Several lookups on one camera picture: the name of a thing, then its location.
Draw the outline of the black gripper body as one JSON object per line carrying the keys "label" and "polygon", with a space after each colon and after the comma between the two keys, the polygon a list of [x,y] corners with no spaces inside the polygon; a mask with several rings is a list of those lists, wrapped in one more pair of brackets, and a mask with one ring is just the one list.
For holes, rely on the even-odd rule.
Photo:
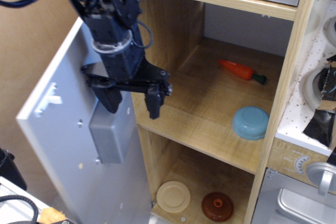
{"label": "black gripper body", "polygon": [[169,73],[147,61],[143,46],[137,45],[129,35],[114,45],[91,42],[101,61],[83,65],[81,71],[97,81],[99,88],[119,88],[147,93],[150,85],[158,85],[159,91],[170,95]]}

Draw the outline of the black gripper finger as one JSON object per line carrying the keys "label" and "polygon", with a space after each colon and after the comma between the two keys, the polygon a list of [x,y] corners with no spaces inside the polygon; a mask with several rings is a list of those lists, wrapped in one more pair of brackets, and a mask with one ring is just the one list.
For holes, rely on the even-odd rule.
{"label": "black gripper finger", "polygon": [[93,91],[100,101],[110,113],[116,113],[119,104],[122,101],[121,91],[112,87],[93,87]]}
{"label": "black gripper finger", "polygon": [[160,108],[164,104],[164,99],[172,93],[172,85],[169,83],[165,89],[161,89],[159,84],[150,84],[145,94],[145,103],[150,118],[155,120],[160,116]]}

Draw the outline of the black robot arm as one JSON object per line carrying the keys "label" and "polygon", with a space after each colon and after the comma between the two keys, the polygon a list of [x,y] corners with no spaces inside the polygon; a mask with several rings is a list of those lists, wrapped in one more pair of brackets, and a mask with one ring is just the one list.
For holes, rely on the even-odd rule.
{"label": "black robot arm", "polygon": [[[37,0],[1,1],[7,8],[22,8]],[[139,0],[69,0],[89,28],[92,47],[101,61],[81,67],[91,87],[111,113],[118,110],[122,91],[145,95],[150,118],[157,119],[166,96],[172,92],[169,73],[145,57],[138,15]]]}

